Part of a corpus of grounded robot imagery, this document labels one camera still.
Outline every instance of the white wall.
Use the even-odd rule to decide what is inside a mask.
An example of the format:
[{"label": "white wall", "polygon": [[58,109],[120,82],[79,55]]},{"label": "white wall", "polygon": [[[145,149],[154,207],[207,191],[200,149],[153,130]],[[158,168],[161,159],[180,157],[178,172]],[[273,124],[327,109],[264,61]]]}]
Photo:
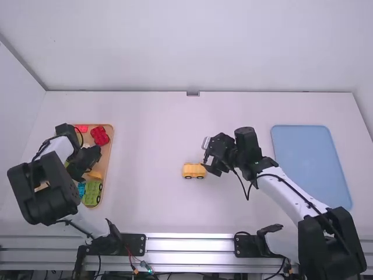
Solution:
[{"label": "white wall", "polygon": [[6,171],[19,163],[45,90],[0,42],[0,208],[10,190]]},{"label": "white wall", "polygon": [[373,135],[373,1],[0,0],[50,90],[354,92]]}]

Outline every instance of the orange tray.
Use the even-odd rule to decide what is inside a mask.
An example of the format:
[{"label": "orange tray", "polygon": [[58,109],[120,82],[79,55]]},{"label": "orange tray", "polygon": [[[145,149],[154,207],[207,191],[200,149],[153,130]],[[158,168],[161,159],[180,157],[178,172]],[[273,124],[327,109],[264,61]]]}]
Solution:
[{"label": "orange tray", "polygon": [[[89,207],[97,207],[103,199],[103,194],[105,190],[105,178],[109,165],[110,151],[112,145],[112,139],[114,137],[114,129],[110,124],[74,124],[75,127],[78,127],[83,135],[83,144],[89,144],[94,146],[94,139],[90,134],[90,131],[98,126],[105,128],[106,134],[109,136],[110,141],[108,144],[101,147],[101,159],[93,166],[93,172],[99,172],[102,176],[102,180],[89,176],[89,173],[85,173],[82,177],[86,179],[84,183],[76,183],[76,186],[79,189],[80,199],[82,203]],[[81,141],[80,133],[77,132],[78,140]]]}]

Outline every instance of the metal frame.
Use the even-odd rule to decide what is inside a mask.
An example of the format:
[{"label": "metal frame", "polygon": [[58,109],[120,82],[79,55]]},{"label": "metal frame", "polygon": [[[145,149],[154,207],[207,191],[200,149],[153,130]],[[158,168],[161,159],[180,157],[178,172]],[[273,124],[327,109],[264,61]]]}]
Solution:
[{"label": "metal frame", "polygon": [[[275,273],[279,258],[236,258],[233,234],[147,233],[144,259],[156,272]],[[361,240],[373,274],[373,240]],[[72,270],[79,236],[0,236],[0,270]],[[102,256],[102,271],[132,271],[128,257]],[[87,256],[86,270],[98,269],[98,258]]]}]

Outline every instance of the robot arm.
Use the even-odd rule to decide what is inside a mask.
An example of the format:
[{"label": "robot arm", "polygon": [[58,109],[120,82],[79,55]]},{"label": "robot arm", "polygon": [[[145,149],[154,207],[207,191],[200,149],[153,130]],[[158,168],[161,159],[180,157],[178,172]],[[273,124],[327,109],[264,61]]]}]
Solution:
[{"label": "robot arm", "polygon": [[106,220],[95,219],[80,203],[72,178],[80,180],[86,169],[100,159],[99,146],[81,149],[74,127],[56,127],[56,136],[44,141],[29,163],[8,171],[8,178],[25,220],[32,225],[65,222],[90,243],[110,234]]},{"label": "robot arm", "polygon": [[[234,169],[239,168],[243,178],[279,204],[298,227],[298,252],[294,254],[276,241],[282,225],[257,231],[253,240],[262,255],[290,256],[308,279],[345,279],[365,271],[367,263],[350,213],[311,197],[273,159],[263,157],[252,127],[239,128],[234,134],[235,138],[224,133],[205,138],[203,166],[219,177],[222,172],[237,174]],[[211,165],[206,164],[209,156],[213,157]]]}]

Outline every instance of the yellow toy block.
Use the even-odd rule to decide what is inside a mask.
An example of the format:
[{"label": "yellow toy block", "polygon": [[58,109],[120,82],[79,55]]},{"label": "yellow toy block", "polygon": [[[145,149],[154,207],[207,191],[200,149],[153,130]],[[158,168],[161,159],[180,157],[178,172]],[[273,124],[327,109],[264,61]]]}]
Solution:
[{"label": "yellow toy block", "polygon": [[206,169],[200,163],[186,163],[182,168],[182,176],[185,179],[206,177]]},{"label": "yellow toy block", "polygon": [[88,173],[88,176],[95,178],[95,179],[99,179],[99,180],[103,179],[103,176],[101,175],[101,173],[97,171],[91,171],[90,173]]}]

